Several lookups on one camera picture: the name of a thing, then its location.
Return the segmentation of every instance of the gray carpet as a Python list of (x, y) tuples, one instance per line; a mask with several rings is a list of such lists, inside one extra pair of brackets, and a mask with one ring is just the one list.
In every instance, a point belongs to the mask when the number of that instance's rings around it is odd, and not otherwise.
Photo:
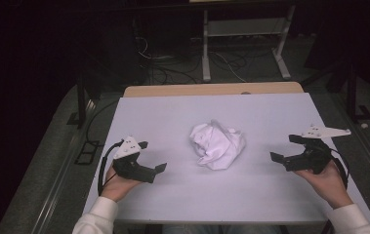
[[(212, 83), (282, 82), (277, 66), (270, 53), (276, 45), (275, 38), (255, 38), (253, 41), (214, 41), (210, 51), (220, 54), (231, 62), (233, 72), (223, 63), (224, 58), (211, 53)], [(312, 45), (312, 37), (289, 38), (283, 53), (293, 81), (302, 81), (315, 70), (304, 68), (304, 62)], [(159, 61), (148, 70), (149, 85), (200, 82), (200, 56), (187, 59)], [(345, 93), (330, 94), (324, 86), (329, 75), (305, 88), (326, 126), (351, 129), (353, 134), (335, 138), (335, 144), (350, 163), (351, 175), (370, 208), (370, 120), (364, 121), (368, 128), (353, 124), (345, 114)], [(370, 85), (362, 80), (357, 84), (357, 102), (370, 110)], [(21, 186), (11, 203), (1, 225), (0, 233), (70, 233), (81, 216), (87, 192), (101, 156), (101, 149), (95, 154), (91, 165), (74, 165), (86, 134), (90, 140), (105, 142), (106, 134), (122, 94), (108, 91), (100, 100), (90, 103), (87, 123), (82, 129), (67, 125), (69, 116), (77, 111), (76, 89), (72, 89), (62, 100), (33, 161), (22, 180)], [(142, 225), (118, 224), (118, 233), (128, 229), (143, 230)], [(321, 225), (289, 226), (291, 234), (319, 233)]]

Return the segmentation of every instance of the sleeve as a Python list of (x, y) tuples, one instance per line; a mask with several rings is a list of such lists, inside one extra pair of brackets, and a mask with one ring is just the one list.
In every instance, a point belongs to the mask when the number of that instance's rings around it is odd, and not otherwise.
[(114, 201), (99, 197), (88, 213), (83, 214), (74, 226), (73, 234), (112, 233), (117, 217), (118, 205)]
[(336, 234), (370, 234), (370, 222), (356, 204), (338, 208), (327, 216)]

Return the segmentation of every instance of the human hand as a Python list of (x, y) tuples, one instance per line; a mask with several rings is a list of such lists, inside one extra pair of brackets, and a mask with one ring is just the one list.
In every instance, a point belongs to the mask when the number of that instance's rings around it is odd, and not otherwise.
[(315, 192), (327, 201), (333, 209), (352, 204), (352, 199), (344, 186), (336, 164), (332, 160), (318, 175), (314, 175), (312, 170), (302, 170), (294, 173), (311, 184)]
[(140, 181), (123, 178), (115, 173), (112, 166), (108, 169), (105, 176), (106, 184), (103, 187), (102, 197), (118, 202), (123, 199), (129, 191), (136, 185), (141, 184)]

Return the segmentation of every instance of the table surface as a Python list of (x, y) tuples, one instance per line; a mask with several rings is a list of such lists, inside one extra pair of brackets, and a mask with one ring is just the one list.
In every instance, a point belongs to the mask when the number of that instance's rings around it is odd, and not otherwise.
[[(144, 90), (147, 97), (141, 97)], [(210, 94), (201, 96), (202, 90)], [(270, 94), (272, 91), (284, 94)], [(252, 95), (239, 95), (243, 92)], [(192, 127), (211, 119), (241, 130), (248, 142), (227, 170), (211, 171), (196, 164), (198, 157), (188, 136)], [(292, 82), (131, 87), (119, 101), (103, 154), (114, 142), (132, 135), (149, 142), (139, 157), (140, 164), (152, 168), (167, 163), (167, 168), (153, 184), (135, 188), (119, 203), (117, 219), (146, 223), (322, 222), (331, 208), (303, 179), (285, 172), (269, 157), (270, 151), (286, 156), (302, 153), (304, 148), (290, 143), (288, 135), (298, 135), (310, 124), (323, 126), (309, 94)], [(335, 148), (331, 138), (324, 141)], [(98, 196), (98, 172), (84, 212)], [(370, 219), (352, 178), (349, 194)]]

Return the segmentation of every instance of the wire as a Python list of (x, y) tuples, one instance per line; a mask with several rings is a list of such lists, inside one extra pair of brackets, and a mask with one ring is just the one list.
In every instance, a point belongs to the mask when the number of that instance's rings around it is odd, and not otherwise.
[(118, 100), (115, 100), (113, 101), (112, 103), (106, 105), (105, 107), (103, 107), (100, 111), (98, 111), (94, 116), (93, 118), (91, 119), (90, 123), (88, 123), (88, 127), (87, 127), (87, 131), (86, 131), (86, 135), (85, 135), (85, 138), (86, 138), (86, 142), (88, 142), (89, 144), (91, 145), (94, 145), (96, 147), (103, 147), (104, 145), (103, 144), (99, 144), (99, 145), (96, 145), (94, 142), (92, 142), (90, 140), (90, 129), (91, 129), (91, 125), (93, 124), (94, 120), (97, 118), (97, 116), (99, 116), (103, 111), (105, 111), (107, 108), (109, 108), (110, 106), (112, 106), (114, 103), (117, 103)]
[[(241, 55), (239, 55), (237, 53), (230, 53), (230, 52), (225, 52), (225, 53), (230, 54), (231, 56), (234, 56), (234, 57), (237, 57), (237, 58), (235, 58), (235, 59), (227, 59), (227, 62), (225, 62), (222, 59), (220, 59), (220, 62), (221, 63), (224, 63), (226, 65), (229, 64), (230, 66), (233, 67), (233, 70), (239, 70), (240, 68), (246, 66), (247, 60), (246, 60), (246, 58), (244, 56), (241, 56)], [(239, 60), (242, 60), (243, 63), (242, 64), (237, 63), (237, 61), (239, 61)], [(218, 68), (220, 68), (220, 69), (228, 70), (228, 68), (220, 67), (218, 64), (216, 64), (216, 66)]]
[[(171, 76), (171, 75), (169, 75), (169, 74), (167, 74), (167, 72), (166, 72), (166, 71), (164, 71), (163, 69), (158, 69), (158, 70), (160, 70), (163, 74), (154, 74), (154, 67), (152, 67), (152, 68), (151, 68), (151, 71), (152, 71), (152, 78), (153, 78), (154, 80), (156, 80), (158, 83), (162, 84), (162, 85), (167, 84), (167, 79), (168, 79), (168, 77), (169, 77), (169, 76), (170, 76), (170, 77), (172, 77), (172, 76)], [(155, 77), (155, 76), (161, 76), (161, 75), (164, 75), (164, 80), (163, 80), (163, 81), (160, 81), (160, 80), (156, 79), (156, 77)]]
[(340, 155), (340, 157), (343, 159), (343, 163), (346, 165), (346, 168), (347, 168), (347, 178), (349, 178), (349, 162), (347, 161), (347, 159), (337, 150), (335, 149), (332, 149), (330, 148), (331, 151), (334, 151), (336, 152), (338, 155)]
[(112, 179), (114, 178), (115, 176), (117, 176), (117, 174), (114, 174), (112, 175), (108, 180), (105, 181), (105, 183), (103, 184), (103, 187), (105, 187), (105, 185)]
[(244, 79), (242, 79), (241, 77), (239, 77), (234, 71), (233, 71), (233, 69), (232, 69), (232, 67), (230, 66), (230, 64), (229, 64), (229, 62), (223, 57), (223, 56), (221, 56), (221, 55), (219, 55), (218, 53), (215, 53), (215, 52), (210, 52), (210, 53), (212, 53), (212, 54), (214, 54), (214, 55), (216, 55), (216, 56), (218, 56), (218, 57), (220, 57), (220, 58), (222, 58), (224, 61), (225, 61), (225, 63), (227, 64), (227, 66), (229, 67), (229, 69), (230, 69), (230, 71), (239, 79), (239, 80), (241, 80), (241, 81), (243, 81), (243, 82), (245, 82), (245, 83), (248, 83), (246, 80), (244, 80)]
[[(198, 59), (197, 64), (192, 69), (187, 70), (187, 71), (179, 71), (179, 72), (189, 73), (189, 72), (195, 71), (197, 69), (197, 67), (199, 66), (200, 62), (201, 62), (201, 59)], [(170, 69), (170, 68), (164, 68), (164, 69), (169, 70), (169, 71), (176, 71), (176, 70), (173, 70), (173, 69)]]
[(183, 76), (186, 76), (187, 78), (189, 78), (185, 82), (174, 82), (176, 84), (187, 84), (190, 80), (193, 81), (195, 84), (197, 84), (196, 78), (193, 78), (192, 76), (188, 75), (187, 72), (168, 69), (168, 68), (157, 66), (157, 65), (154, 65), (154, 67), (159, 69), (159, 70), (164, 70), (164, 71), (169, 71), (169, 72), (173, 72), (173, 73), (177, 73), (177, 74), (182, 74)]
[(148, 48), (148, 43), (147, 43), (147, 40), (143, 37), (136, 37), (136, 39), (139, 39), (139, 40), (143, 40), (145, 42), (145, 47), (144, 47), (144, 50), (142, 52), (139, 52), (139, 54), (146, 58), (146, 59), (171, 59), (173, 58), (173, 56), (164, 56), (164, 57), (153, 57), (152, 55), (145, 55), (144, 52), (147, 50)]
[(113, 150), (115, 147), (120, 147), (123, 142), (124, 140), (121, 140), (120, 142), (111, 145), (111, 147), (108, 148), (108, 150), (105, 152), (105, 155), (102, 158), (102, 163), (100, 164), (99, 181), (97, 183), (97, 189), (99, 191), (99, 195), (101, 195), (103, 192), (103, 175), (104, 175), (104, 170), (105, 170), (105, 165), (106, 165), (106, 160), (108, 158), (108, 155), (111, 152), (111, 150)]
[(194, 56), (200, 56), (199, 52), (189, 52), (189, 56), (183, 56), (180, 53), (178, 53), (177, 55), (174, 55), (171, 58), (153, 60), (152, 63), (163, 66), (178, 65), (191, 60), (191, 58)]

